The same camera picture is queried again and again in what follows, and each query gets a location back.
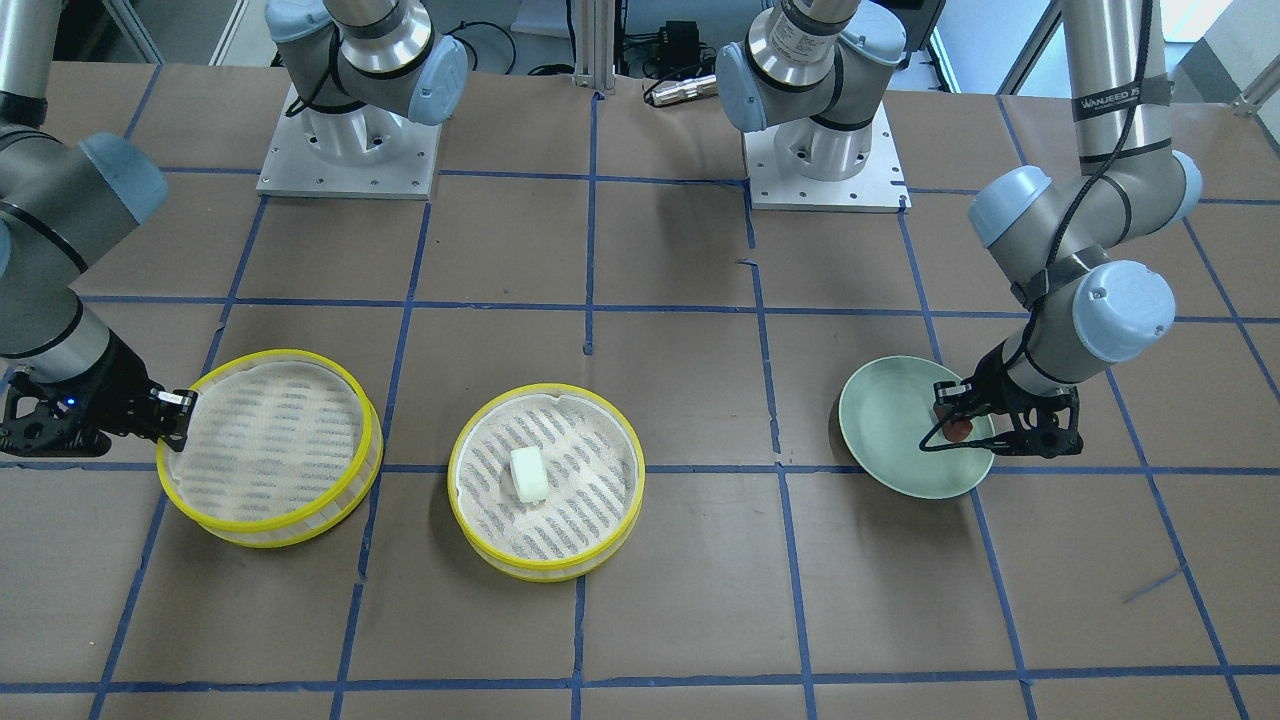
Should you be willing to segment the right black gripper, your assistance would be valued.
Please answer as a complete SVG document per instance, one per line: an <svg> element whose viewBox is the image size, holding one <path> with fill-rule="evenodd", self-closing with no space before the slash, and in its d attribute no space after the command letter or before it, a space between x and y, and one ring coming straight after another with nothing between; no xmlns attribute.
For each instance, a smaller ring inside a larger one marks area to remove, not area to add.
<svg viewBox="0 0 1280 720"><path fill-rule="evenodd" d="M4 395L1 451L17 457L101 457L114 436L138 436L182 452L198 402L193 389L164 389L118 336L87 372L36 382L12 374Z"/></svg>

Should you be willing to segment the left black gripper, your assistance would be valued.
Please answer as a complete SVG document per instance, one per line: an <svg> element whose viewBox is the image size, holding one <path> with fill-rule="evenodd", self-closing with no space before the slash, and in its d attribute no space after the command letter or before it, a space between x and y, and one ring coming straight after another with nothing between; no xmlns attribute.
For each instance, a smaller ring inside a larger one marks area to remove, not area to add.
<svg viewBox="0 0 1280 720"><path fill-rule="evenodd" d="M998 456L1041 456L1046 459L1079 455L1083 438L1078 430L1079 396L1069 388L1051 396L1033 395L1004 368L1004 347L998 346L979 360L965 380L938 380L933 384L934 410L942 413L932 428L937 436L952 419L1009 415L1012 429L983 439L932 445L934 452L954 448L983 448Z"/></svg>

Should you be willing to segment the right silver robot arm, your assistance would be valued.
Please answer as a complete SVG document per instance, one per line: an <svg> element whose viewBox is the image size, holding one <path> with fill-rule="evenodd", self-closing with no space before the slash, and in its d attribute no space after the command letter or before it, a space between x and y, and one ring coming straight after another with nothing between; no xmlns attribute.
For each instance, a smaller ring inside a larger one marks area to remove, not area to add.
<svg viewBox="0 0 1280 720"><path fill-rule="evenodd" d="M161 170L133 143L42 131L58 1L3 4L3 452L99 457L114 437L183 451L198 395L166 389L73 290L166 201ZM470 58L421 1L269 1L265 23L302 115L384 111L448 119Z"/></svg>

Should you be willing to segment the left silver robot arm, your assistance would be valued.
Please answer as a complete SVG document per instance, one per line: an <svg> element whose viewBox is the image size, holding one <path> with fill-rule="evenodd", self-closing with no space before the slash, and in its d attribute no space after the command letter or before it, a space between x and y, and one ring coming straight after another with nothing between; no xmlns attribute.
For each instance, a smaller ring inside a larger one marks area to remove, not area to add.
<svg viewBox="0 0 1280 720"><path fill-rule="evenodd" d="M1079 173L1024 165L972 201L972 227L1028 310L1023 329L963 380L934 386L924 452L979 447L1057 457L1083 448L1076 388L1164 337L1176 302L1161 274L1110 250L1197 205L1203 178L1172 147L1172 86L1156 1L1061 5ZM852 174L841 138L869 138L906 31L864 1L778 1L716 56L719 101L744 132L777 128L817 181Z"/></svg>

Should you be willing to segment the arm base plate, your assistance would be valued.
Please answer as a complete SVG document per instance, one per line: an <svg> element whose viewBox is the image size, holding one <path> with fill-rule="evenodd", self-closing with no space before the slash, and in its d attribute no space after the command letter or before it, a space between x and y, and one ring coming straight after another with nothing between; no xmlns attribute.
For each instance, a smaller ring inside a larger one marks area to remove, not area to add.
<svg viewBox="0 0 1280 720"><path fill-rule="evenodd" d="M256 190L274 197L428 201L440 131L372 106L282 115Z"/></svg>
<svg viewBox="0 0 1280 720"><path fill-rule="evenodd" d="M897 213L913 205L883 105L860 129L805 118L746 133L742 143L755 209Z"/></svg>

